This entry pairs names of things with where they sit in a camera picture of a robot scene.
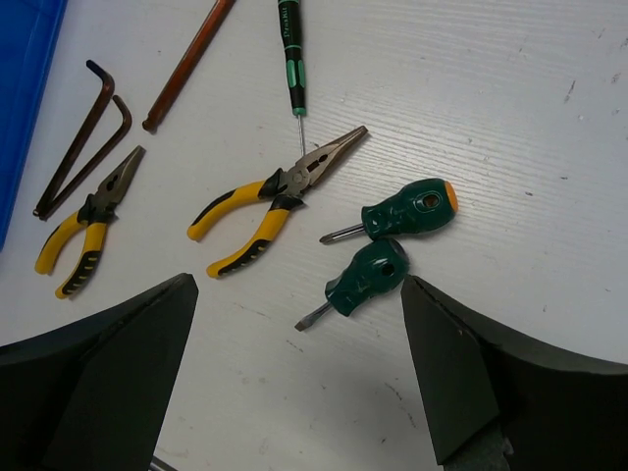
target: white table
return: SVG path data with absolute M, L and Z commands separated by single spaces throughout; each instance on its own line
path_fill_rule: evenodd
M 268 254 L 222 281 L 206 266 L 248 240 L 266 205 L 201 243 L 187 226 L 299 148 L 274 0 L 237 2 L 158 134 L 141 129 L 208 3 L 70 1 L 0 254 L 0 344 L 190 272 L 200 295 L 161 458 L 181 471 L 438 469 L 398 291 L 306 334 L 292 326 L 368 240 L 319 236 L 405 183 L 443 177 L 460 212 L 438 236 L 402 241 L 412 272 L 526 334 L 628 362 L 624 1 L 304 0 L 307 145 L 362 124 L 371 137 Z M 100 87 L 86 59 L 115 77 L 135 124 L 43 224 L 30 212 Z M 109 106 L 75 170 L 119 122 Z M 148 153 L 98 273 L 57 300 L 82 239 L 52 277 L 32 269 L 42 243 L 137 144 Z

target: blue bin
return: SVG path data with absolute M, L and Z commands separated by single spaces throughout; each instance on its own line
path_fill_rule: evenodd
M 67 0 L 0 0 L 0 250 Z

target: copper rod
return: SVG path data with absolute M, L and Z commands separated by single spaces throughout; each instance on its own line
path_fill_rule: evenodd
M 142 123 L 142 127 L 145 130 L 155 133 L 159 125 L 162 124 L 235 2 L 236 0 L 216 1 L 212 11 L 209 12 L 205 22 L 200 27 L 185 54 L 183 54 L 166 86 L 161 90 L 157 101 L 155 101 L 153 107 L 148 112 L 146 121 Z

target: scratch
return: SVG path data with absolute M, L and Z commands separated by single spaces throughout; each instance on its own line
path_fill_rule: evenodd
M 174 458 L 187 458 L 189 457 L 189 450 L 186 448 L 185 451 L 167 451 L 165 448 L 161 448 L 157 446 L 157 449 L 167 454 L 168 456 L 173 456 Z
M 565 99 L 563 100 L 565 103 L 567 103 L 571 99 L 571 93 L 573 93 L 573 89 L 575 86 L 576 86 L 576 80 L 573 80 L 571 82 L 571 87 L 569 88 L 569 91 L 567 92 L 567 94 L 565 95 Z
M 268 437 L 262 440 L 262 444 L 259 446 L 259 454 L 264 456 L 266 451 L 268 451 Z
M 303 353 L 303 348 L 299 348 L 299 347 L 298 347 L 298 346 L 296 346 L 294 343 L 292 343 L 290 340 L 286 340 L 286 342 L 287 342 L 290 346 L 292 346 L 292 347 L 296 348 L 298 351 L 300 351 L 301 353 Z
M 384 386 L 386 386 L 389 390 L 391 390 L 397 396 L 399 400 L 403 400 L 403 397 L 401 397 L 401 394 L 399 394 L 399 391 L 397 391 L 391 385 L 389 385 L 388 383 L 384 383 Z
M 242 311 L 252 312 L 253 314 L 257 314 L 258 316 L 262 316 L 262 317 L 265 317 L 266 319 L 270 319 L 270 317 L 267 316 L 266 314 L 264 314 L 263 312 L 259 312 L 259 311 L 255 311 L 253 309 L 249 309 L 247 307 L 242 306 L 238 302 L 234 302 L 233 305 L 239 307 Z
M 409 412 L 406 412 L 408 414 L 408 420 L 410 421 L 410 425 L 412 426 L 413 429 L 416 429 L 416 423 L 414 422 L 414 417 L 412 417 L 412 414 Z

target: precision screwdriver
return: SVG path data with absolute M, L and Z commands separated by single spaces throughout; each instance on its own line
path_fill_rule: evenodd
M 305 155 L 305 137 L 303 136 L 303 117 L 305 109 L 305 65 L 301 49 L 301 12 L 299 0 L 278 0 L 279 21 L 286 54 L 286 73 L 292 113 L 298 121 L 298 138 L 301 156 Z
M 399 193 L 375 206 L 362 208 L 362 224 L 323 235 L 321 243 L 330 244 L 359 233 L 375 240 L 381 236 L 421 234 L 440 229 L 458 211 L 458 200 L 451 183 L 426 179 L 404 186 Z
M 294 326 L 302 332 L 334 307 L 344 317 L 364 301 L 395 289 L 408 274 L 410 262 L 399 243 L 382 238 L 361 248 L 349 266 L 325 285 L 327 302 Z

